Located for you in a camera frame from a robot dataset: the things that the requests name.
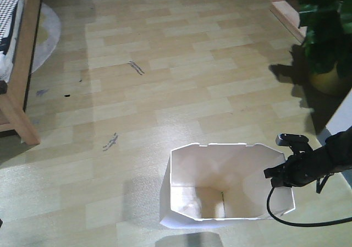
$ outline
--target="wooden bed frame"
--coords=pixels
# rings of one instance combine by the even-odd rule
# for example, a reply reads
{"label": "wooden bed frame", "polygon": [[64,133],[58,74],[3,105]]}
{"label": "wooden bed frame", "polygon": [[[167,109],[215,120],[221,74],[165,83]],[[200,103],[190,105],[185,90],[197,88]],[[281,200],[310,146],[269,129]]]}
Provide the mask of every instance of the wooden bed frame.
{"label": "wooden bed frame", "polygon": [[0,131],[15,130],[28,145],[40,143],[37,130],[24,112],[40,8],[41,0],[25,0],[10,81],[0,81]]}

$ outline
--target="black and white blanket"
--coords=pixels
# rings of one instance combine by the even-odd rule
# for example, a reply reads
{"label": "black and white blanket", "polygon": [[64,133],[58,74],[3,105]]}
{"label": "black and white blanket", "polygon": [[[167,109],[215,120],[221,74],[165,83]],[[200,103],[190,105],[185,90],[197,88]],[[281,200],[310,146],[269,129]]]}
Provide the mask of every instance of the black and white blanket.
{"label": "black and white blanket", "polygon": [[0,0],[0,43],[12,19],[18,0]]}

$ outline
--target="black cable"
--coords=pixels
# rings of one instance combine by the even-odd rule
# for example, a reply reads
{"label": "black cable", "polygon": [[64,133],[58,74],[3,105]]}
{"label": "black cable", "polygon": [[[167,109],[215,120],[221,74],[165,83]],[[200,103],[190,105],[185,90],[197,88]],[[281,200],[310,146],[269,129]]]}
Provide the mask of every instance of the black cable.
{"label": "black cable", "polygon": [[270,216],[272,216],[273,219],[275,219],[276,221],[278,221],[278,222],[280,222],[282,224],[289,225],[289,226],[294,226],[294,227],[309,228],[309,227],[331,226],[331,225],[342,224],[342,223],[346,223],[346,222],[352,221],[352,217],[343,218],[343,219],[337,219],[335,221],[318,222],[318,223],[294,223],[294,222],[284,221],[284,220],[276,217],[270,210],[270,198],[271,198],[271,195],[273,194],[274,189],[275,188],[272,188],[270,193],[269,193],[269,195],[268,195],[268,199],[266,200],[266,209],[269,212]]}

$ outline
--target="round rug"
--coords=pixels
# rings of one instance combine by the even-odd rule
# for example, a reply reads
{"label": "round rug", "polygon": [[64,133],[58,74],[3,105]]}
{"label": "round rug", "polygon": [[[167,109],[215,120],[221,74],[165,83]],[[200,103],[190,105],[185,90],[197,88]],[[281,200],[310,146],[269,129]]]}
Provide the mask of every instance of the round rug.
{"label": "round rug", "polygon": [[59,17],[48,5],[42,3],[32,73],[43,65],[55,50],[60,34],[61,23]]}

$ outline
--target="plant pot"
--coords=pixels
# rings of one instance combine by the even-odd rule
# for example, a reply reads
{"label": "plant pot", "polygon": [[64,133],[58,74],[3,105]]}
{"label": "plant pot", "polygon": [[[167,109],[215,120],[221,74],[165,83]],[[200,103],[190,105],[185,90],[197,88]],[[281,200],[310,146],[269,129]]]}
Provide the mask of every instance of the plant pot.
{"label": "plant pot", "polygon": [[330,96],[345,96],[352,87],[352,75],[340,78],[336,66],[328,73],[309,73],[311,85],[318,91]]}

